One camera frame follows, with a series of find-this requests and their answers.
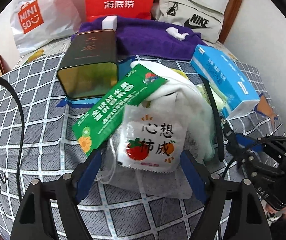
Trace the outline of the beige Nike bag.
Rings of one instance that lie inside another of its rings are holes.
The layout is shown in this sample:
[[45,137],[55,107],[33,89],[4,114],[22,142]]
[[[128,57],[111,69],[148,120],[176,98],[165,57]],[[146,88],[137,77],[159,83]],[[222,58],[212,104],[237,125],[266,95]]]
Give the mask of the beige Nike bag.
[[224,14],[200,0],[154,0],[151,10],[155,20],[190,28],[203,40],[219,40]]

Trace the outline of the green snack packet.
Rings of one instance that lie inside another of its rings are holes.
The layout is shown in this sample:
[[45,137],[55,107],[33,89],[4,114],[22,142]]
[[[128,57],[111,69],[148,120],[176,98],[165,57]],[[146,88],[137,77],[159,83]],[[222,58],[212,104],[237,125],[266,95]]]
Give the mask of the green snack packet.
[[72,126],[82,151],[98,149],[122,123],[125,106],[138,106],[167,81],[137,64]]

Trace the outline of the white persimmon print pouch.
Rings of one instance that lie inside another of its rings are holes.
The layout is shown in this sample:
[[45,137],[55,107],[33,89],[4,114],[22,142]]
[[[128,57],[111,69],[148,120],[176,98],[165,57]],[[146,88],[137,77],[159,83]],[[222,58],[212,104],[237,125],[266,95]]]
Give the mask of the white persimmon print pouch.
[[117,160],[123,167],[157,173],[177,169],[188,117],[178,111],[126,106]]

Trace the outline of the white sponge block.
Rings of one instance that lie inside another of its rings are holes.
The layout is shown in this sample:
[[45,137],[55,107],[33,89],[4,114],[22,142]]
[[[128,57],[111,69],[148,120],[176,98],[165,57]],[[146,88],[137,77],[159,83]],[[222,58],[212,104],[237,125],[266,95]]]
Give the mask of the white sponge block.
[[118,24],[118,16],[106,16],[102,22],[101,27],[102,30],[117,30],[117,24]]

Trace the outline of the brown wooden door frame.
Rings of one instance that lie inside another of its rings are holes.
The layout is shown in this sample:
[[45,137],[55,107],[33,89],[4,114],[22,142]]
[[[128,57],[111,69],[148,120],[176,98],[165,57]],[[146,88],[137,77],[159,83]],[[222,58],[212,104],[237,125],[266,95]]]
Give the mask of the brown wooden door frame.
[[240,6],[242,5],[242,1],[243,0],[228,0],[224,12],[224,22],[219,37],[220,43],[224,43],[226,41],[226,38],[228,37],[228,34],[240,10]]

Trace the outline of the blue tissue box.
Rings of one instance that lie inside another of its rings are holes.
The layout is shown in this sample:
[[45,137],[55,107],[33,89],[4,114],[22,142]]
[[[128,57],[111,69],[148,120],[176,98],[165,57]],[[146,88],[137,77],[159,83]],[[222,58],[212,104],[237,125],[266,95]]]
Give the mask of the blue tissue box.
[[198,45],[191,65],[225,96],[222,114],[227,119],[247,115],[259,103],[260,98],[249,80],[222,51]]

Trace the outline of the white Miniso plastic bag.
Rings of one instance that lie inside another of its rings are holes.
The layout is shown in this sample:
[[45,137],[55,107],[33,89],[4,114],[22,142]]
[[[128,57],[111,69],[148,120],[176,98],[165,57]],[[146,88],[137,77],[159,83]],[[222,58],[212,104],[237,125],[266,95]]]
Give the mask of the white Miniso plastic bag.
[[10,25],[20,55],[75,34],[81,24],[72,0],[13,0]]

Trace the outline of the dark green tea tin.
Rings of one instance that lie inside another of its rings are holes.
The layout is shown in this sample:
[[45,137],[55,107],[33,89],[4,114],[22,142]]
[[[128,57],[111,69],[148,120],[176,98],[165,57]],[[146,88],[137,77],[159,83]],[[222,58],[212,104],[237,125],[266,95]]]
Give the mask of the dark green tea tin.
[[67,98],[104,96],[119,79],[116,33],[112,29],[78,33],[58,68],[58,80]]

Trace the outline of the white cloth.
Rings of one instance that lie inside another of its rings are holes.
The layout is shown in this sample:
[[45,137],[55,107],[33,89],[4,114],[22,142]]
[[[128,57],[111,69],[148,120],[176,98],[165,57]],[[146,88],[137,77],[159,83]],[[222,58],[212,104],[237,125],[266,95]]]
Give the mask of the white cloth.
[[179,41],[183,41],[187,36],[189,36],[189,33],[179,33],[179,30],[174,27],[167,28],[166,32]]

